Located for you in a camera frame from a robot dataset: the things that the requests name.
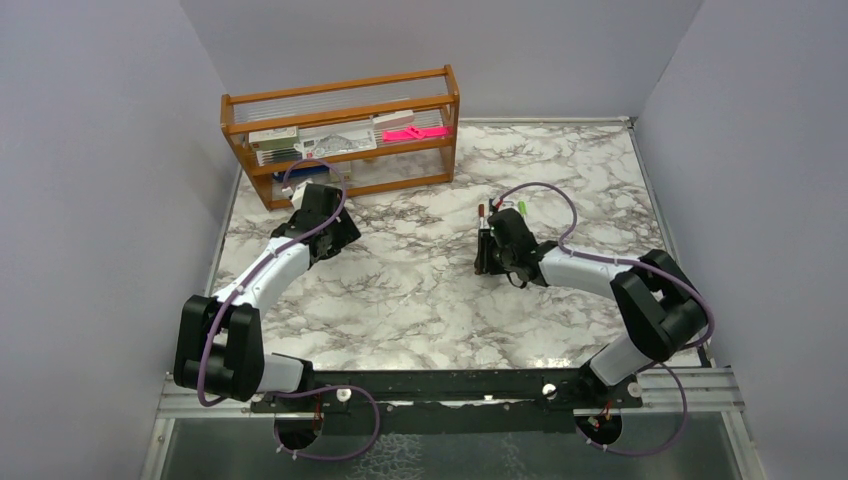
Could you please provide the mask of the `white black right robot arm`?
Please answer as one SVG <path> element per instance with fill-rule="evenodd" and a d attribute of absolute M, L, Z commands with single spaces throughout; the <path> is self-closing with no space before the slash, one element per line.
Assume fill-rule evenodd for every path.
<path fill-rule="evenodd" d="M 708 331 L 706 308 L 667 252 L 619 259 L 565 252 L 554 241 L 538 241 L 514 208 L 479 214 L 476 274 L 504 275 L 519 289 L 564 287 L 615 301 L 625 331 L 579 368 L 577 393 L 585 404 L 604 405 L 624 380 Z"/>

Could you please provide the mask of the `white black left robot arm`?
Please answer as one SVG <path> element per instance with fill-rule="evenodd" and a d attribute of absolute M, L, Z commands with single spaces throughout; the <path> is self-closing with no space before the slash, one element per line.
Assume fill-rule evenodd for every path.
<path fill-rule="evenodd" d="M 298 277 L 360 238 L 345 201 L 340 188 L 299 185 L 293 214 L 272 231 L 250 266 L 214 294 L 185 302 L 172 372 L 176 385 L 195 391 L 204 406 L 265 393 L 276 393 L 290 410 L 310 405 L 311 362 L 266 353 L 262 320 Z"/>

